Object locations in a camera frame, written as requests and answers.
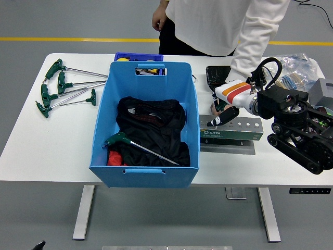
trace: blue plastic bin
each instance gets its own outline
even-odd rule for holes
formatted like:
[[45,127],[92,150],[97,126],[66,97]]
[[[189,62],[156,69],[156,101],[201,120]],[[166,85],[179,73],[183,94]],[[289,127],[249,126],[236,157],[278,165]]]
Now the blue plastic bin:
[[129,58],[130,61],[163,61],[163,55],[158,54],[139,54],[139,53],[127,53],[117,52],[114,56],[114,60],[117,61],[119,58]]
[[[135,68],[166,68],[167,75],[139,76]],[[102,148],[102,144],[119,132],[117,105],[126,96],[144,101],[179,101],[186,114],[181,140],[189,147],[189,167],[106,166],[108,150]],[[198,102],[190,65],[185,62],[113,62],[100,101],[90,170],[108,187],[186,188],[199,170],[199,151]]]

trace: red cloth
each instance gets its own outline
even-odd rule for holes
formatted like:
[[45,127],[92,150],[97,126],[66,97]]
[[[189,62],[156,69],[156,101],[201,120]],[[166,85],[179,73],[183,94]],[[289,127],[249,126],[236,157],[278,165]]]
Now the red cloth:
[[107,166],[128,166],[123,162],[123,157],[116,151],[110,151]]

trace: yellow floor line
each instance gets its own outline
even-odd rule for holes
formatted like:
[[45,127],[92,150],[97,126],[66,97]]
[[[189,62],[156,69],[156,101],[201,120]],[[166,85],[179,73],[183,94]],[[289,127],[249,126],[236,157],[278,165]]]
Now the yellow floor line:
[[[154,38],[87,38],[87,37],[0,37],[6,42],[104,42],[104,43],[158,43]],[[333,46],[333,42],[270,41],[270,45]]]

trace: white shirt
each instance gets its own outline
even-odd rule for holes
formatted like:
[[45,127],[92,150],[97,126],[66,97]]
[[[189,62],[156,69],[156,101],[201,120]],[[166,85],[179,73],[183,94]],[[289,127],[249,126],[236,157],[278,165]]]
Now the white shirt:
[[226,82],[244,81],[261,62],[289,2],[171,0],[165,12],[175,23],[176,37],[198,51],[225,56],[237,47]]

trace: gray floor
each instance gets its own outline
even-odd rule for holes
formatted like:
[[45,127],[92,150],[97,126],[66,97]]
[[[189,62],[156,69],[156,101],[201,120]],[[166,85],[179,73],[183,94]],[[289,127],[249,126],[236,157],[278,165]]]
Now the gray floor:
[[[333,19],[331,0],[311,0]],[[157,38],[158,1],[0,0],[1,37]],[[333,42],[316,7],[290,3],[276,41]],[[0,152],[50,53],[156,53],[157,43],[0,41]],[[306,53],[333,79],[332,46],[269,45],[265,56]],[[103,245],[231,245],[234,249],[332,249],[331,195],[289,195],[271,188],[281,243],[268,243],[256,189],[229,201],[223,188],[107,189],[99,186],[85,241],[71,240],[82,186],[0,183],[0,249],[101,249]]]

